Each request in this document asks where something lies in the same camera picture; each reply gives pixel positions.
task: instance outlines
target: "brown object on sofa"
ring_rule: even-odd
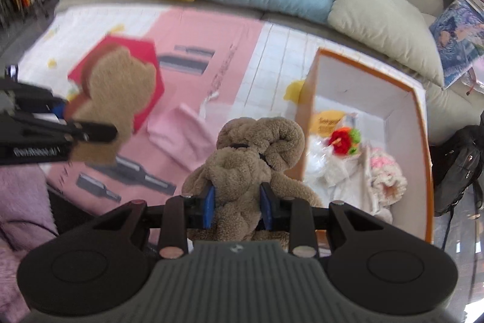
[[[131,56],[118,44],[106,44],[89,54],[82,70],[82,92],[65,109],[66,120],[113,124],[118,137],[109,144],[78,143],[74,162],[111,164],[132,134],[135,114],[149,104],[156,86],[156,69]]]
[[[276,117],[228,122],[219,133],[217,150],[183,184],[183,195],[198,195],[209,182],[215,187],[211,229],[190,230],[189,238],[216,241],[277,238],[286,246],[285,232],[255,232],[261,218],[259,187],[267,182],[278,197],[300,197],[320,207],[321,201],[311,188],[283,173],[297,163],[303,149],[304,134],[294,121]]]

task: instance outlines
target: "backpack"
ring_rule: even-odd
[[[484,128],[466,126],[439,146],[430,147],[434,180],[434,216],[447,212],[453,217],[454,207],[464,191],[474,184],[476,207],[482,206],[482,189],[477,181],[484,167]],[[447,227],[444,245],[449,234]]]

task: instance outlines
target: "tiled floor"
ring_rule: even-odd
[[[16,64],[26,50],[43,34],[54,19],[54,8],[59,0],[49,0],[46,4],[49,17],[43,15],[37,18],[31,14],[23,22],[20,14],[11,21],[8,29],[0,30],[0,70],[5,65]]]

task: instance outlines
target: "pink fuzzy fabric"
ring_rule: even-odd
[[[45,176],[38,166],[0,167],[0,201],[0,226],[8,238],[7,241],[0,233],[0,314],[16,323],[28,313],[16,283],[20,260],[54,236],[35,225],[7,222],[28,220],[57,230],[50,211]]]

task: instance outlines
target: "screw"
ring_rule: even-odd
[[[313,258],[317,252],[313,247],[307,245],[296,246],[292,250],[292,254],[299,258]]]
[[[183,256],[183,250],[177,246],[166,246],[160,250],[160,256],[164,259],[178,259]]]

